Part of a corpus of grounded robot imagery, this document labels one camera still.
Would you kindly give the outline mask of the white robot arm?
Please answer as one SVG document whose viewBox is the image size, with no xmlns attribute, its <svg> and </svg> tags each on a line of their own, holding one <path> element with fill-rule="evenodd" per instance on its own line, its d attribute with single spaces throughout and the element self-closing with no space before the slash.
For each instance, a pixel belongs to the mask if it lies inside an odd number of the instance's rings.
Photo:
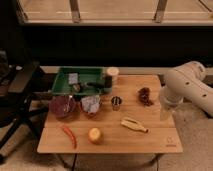
<svg viewBox="0 0 213 171">
<path fill-rule="evenodd" d="M 184 98 L 213 117 L 213 88 L 203 82 L 205 76 L 205 67 L 197 61 L 167 70 L 159 92 L 160 119 L 167 120 Z"/>
</svg>

